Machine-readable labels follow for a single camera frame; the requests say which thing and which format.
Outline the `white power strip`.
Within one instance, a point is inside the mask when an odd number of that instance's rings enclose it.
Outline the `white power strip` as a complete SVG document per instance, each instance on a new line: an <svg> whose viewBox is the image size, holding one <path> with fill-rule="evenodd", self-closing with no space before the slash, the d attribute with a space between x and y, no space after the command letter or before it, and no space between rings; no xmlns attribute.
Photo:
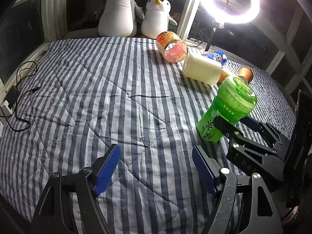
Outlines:
<svg viewBox="0 0 312 234"><path fill-rule="evenodd" d="M6 119L9 118L13 113L12 108L9 108L9 103L7 100L5 100L3 103L1 103L1 109L0 109L0 116L1 116L1 124L0 124L0 135L2 136L4 125L6 124Z"/></svg>

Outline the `blue pink plastic cup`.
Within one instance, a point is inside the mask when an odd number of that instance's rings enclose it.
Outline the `blue pink plastic cup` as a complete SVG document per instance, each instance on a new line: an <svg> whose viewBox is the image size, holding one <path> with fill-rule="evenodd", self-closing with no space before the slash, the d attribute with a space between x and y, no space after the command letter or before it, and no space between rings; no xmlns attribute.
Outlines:
<svg viewBox="0 0 312 234"><path fill-rule="evenodd" d="M225 63L227 62L227 56L222 51L205 51L204 53L202 53L202 56L215 60L219 62L222 66L225 65Z"/></svg>

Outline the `large plush penguin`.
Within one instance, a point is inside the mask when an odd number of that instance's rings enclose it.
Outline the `large plush penguin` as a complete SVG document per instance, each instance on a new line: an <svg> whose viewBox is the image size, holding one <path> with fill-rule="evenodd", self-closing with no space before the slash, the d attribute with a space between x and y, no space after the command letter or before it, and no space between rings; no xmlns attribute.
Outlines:
<svg viewBox="0 0 312 234"><path fill-rule="evenodd" d="M105 0L100 14L98 35L108 37L134 37L137 33L137 18L143 20L143 10L135 0Z"/></svg>

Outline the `small plush penguin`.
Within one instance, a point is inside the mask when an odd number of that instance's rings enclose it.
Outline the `small plush penguin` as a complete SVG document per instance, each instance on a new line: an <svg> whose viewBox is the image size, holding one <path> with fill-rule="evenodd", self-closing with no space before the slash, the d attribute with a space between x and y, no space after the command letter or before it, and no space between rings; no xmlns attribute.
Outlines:
<svg viewBox="0 0 312 234"><path fill-rule="evenodd" d="M178 23L170 16L171 4L168 0L148 0L145 18L141 24L141 32L145 37L156 39L159 34L166 32L169 24Z"/></svg>

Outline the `cream plastic cup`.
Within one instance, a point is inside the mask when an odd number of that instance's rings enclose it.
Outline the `cream plastic cup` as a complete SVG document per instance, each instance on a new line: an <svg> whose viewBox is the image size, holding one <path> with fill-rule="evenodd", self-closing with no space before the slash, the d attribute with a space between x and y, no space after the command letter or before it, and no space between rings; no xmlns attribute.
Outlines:
<svg viewBox="0 0 312 234"><path fill-rule="evenodd" d="M189 53L184 59L182 74L185 77L212 86L218 83L221 73L221 63L210 58Z"/></svg>

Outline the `far copper paper cup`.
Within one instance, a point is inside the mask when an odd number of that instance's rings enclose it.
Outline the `far copper paper cup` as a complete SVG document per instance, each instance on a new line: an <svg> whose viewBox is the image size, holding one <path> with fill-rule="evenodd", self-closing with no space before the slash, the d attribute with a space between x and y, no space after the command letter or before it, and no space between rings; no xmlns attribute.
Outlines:
<svg viewBox="0 0 312 234"><path fill-rule="evenodd" d="M240 77L243 81L249 84L253 79L253 72L250 68L241 67L238 70L238 77Z"/></svg>

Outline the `copper paper cup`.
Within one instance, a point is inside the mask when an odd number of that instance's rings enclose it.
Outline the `copper paper cup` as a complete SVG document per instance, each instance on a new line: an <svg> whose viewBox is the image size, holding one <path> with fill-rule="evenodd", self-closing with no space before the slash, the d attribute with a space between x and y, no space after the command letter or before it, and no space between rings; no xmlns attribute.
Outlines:
<svg viewBox="0 0 312 234"><path fill-rule="evenodd" d="M250 68L241 67L238 70L238 77L240 77L243 81L249 84L253 79L253 72Z"/></svg>
<svg viewBox="0 0 312 234"><path fill-rule="evenodd" d="M221 85L223 83L223 81L231 74L232 74L232 72L230 70L228 70L227 68L223 68L221 75L220 75L220 78L218 80L218 84Z"/></svg>

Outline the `green tea cup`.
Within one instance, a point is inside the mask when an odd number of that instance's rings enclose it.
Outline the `green tea cup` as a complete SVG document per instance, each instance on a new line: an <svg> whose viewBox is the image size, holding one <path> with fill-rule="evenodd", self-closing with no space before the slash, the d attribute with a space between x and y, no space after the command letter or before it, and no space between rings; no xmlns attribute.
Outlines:
<svg viewBox="0 0 312 234"><path fill-rule="evenodd" d="M223 134L214 125L214 118L221 116L235 125L246 117L256 106L257 96L254 90L238 76L228 76L219 86L217 96L196 125L202 139L217 142Z"/></svg>

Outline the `black power adapter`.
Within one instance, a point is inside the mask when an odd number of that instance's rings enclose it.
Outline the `black power adapter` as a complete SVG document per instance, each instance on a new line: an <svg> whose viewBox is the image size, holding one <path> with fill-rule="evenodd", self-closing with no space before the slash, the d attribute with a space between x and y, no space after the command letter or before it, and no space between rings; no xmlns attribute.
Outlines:
<svg viewBox="0 0 312 234"><path fill-rule="evenodd" d="M4 100L8 102L8 107L11 109L13 105L15 104L18 96L19 96L19 91L16 86L12 86L8 93L6 94Z"/></svg>

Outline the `near copper paper cup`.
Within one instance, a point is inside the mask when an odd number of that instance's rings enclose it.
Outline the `near copper paper cup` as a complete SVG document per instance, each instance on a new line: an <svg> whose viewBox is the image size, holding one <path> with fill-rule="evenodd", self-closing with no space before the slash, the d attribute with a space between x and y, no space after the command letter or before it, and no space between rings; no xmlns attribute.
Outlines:
<svg viewBox="0 0 312 234"><path fill-rule="evenodd" d="M228 70L227 68L223 68L221 75L220 75L220 78L218 80L218 84L221 85L223 83L223 81L231 74L232 74L232 72L230 70Z"/></svg>

